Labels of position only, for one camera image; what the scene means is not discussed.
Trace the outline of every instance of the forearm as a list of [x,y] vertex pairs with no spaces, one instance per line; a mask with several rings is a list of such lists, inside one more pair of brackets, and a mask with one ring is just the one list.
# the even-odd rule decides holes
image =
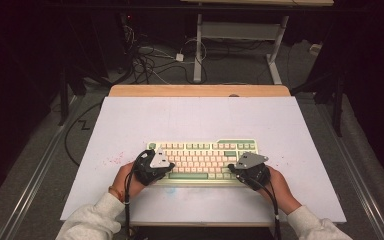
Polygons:
[[318,219],[306,206],[301,206],[287,217],[299,239],[351,239],[329,219]]
[[95,205],[77,209],[62,226],[57,239],[112,239],[121,229],[115,218],[124,205],[112,194],[105,193]]

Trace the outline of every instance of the white surface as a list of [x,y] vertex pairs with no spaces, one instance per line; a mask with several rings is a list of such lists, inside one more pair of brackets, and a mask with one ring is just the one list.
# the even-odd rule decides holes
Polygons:
[[[319,218],[345,222],[331,182],[293,97],[106,98],[62,213],[94,204],[120,166],[151,141],[255,139],[266,164]],[[267,225],[272,206],[247,188],[149,187],[131,205],[132,224]]]

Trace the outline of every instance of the table leg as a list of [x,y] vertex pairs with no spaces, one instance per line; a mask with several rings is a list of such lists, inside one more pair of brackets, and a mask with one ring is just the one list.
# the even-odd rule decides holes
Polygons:
[[274,42],[274,49],[272,54],[267,54],[267,64],[269,65],[270,73],[273,79],[274,84],[282,84],[282,81],[280,80],[279,71],[276,67],[276,56],[279,52],[280,44],[282,43],[283,34],[286,30],[286,24],[288,23],[289,16],[284,16],[282,18],[282,23],[280,24],[280,27],[276,34],[276,40]]
[[202,40],[202,14],[198,14],[198,21],[196,24],[196,55],[195,55],[195,68],[193,71],[193,82],[201,82],[201,68],[202,68],[202,53],[201,53],[201,40]]

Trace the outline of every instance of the mechanical keyboard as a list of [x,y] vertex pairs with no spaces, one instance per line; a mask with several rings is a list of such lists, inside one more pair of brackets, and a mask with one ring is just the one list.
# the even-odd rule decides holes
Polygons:
[[224,139],[216,142],[151,142],[148,149],[163,149],[176,166],[157,181],[164,186],[245,186],[227,167],[244,152],[258,154],[255,140]]

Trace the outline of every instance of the pink marks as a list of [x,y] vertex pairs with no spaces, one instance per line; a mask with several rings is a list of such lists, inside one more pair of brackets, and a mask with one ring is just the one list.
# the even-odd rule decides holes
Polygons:
[[108,161],[110,163],[120,165],[123,161],[123,155],[124,155],[124,152],[121,152],[120,154],[118,154],[118,156],[116,156],[114,158],[108,158]]

